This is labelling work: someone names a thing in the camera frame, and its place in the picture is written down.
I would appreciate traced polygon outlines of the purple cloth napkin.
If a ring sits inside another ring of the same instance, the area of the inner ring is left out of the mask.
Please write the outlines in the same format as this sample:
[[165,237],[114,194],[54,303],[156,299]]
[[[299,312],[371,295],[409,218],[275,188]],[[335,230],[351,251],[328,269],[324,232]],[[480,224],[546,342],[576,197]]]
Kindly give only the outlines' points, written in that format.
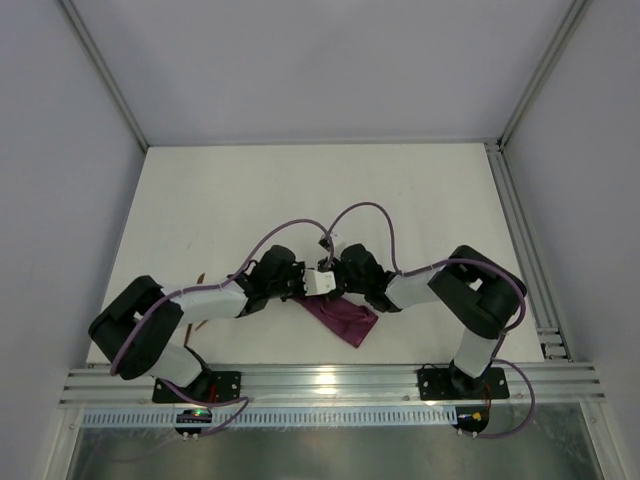
[[344,298],[305,297],[296,303],[353,348],[362,345],[379,319],[369,308]]

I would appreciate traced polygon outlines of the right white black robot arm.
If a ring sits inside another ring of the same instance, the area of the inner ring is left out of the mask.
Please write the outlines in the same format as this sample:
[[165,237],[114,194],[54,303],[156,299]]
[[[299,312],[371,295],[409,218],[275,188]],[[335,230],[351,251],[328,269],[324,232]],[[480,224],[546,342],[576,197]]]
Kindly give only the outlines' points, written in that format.
[[398,313],[439,301],[465,327],[447,375],[461,398],[481,393],[493,358],[513,316],[526,310],[525,284],[511,272],[469,245],[433,265],[408,273],[384,269],[363,245],[344,249],[337,260],[325,260],[323,268],[336,280],[340,297],[346,293],[364,297],[374,310]]

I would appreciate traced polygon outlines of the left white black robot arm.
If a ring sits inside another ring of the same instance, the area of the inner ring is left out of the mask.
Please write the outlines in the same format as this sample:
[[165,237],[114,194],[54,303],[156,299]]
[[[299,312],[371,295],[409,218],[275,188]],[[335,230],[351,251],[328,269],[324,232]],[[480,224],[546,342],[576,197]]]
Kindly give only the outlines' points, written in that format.
[[263,310],[270,300],[305,294],[305,264],[271,247],[248,273],[221,285],[170,289],[143,275],[132,281],[91,323],[88,334],[124,380],[152,376],[205,402],[214,375],[193,349],[171,342],[176,329],[205,320],[233,319]]

